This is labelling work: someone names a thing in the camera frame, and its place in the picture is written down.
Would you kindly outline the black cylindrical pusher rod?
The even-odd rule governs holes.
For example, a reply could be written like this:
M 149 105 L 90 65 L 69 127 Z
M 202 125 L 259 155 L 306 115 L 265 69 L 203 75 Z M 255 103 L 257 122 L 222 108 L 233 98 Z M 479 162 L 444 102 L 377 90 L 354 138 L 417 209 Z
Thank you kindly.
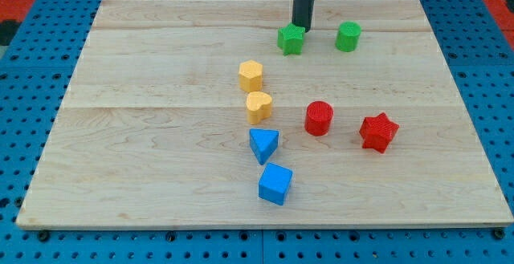
M 293 0 L 292 23 L 303 27 L 306 32 L 311 30 L 314 2 L 315 0 Z

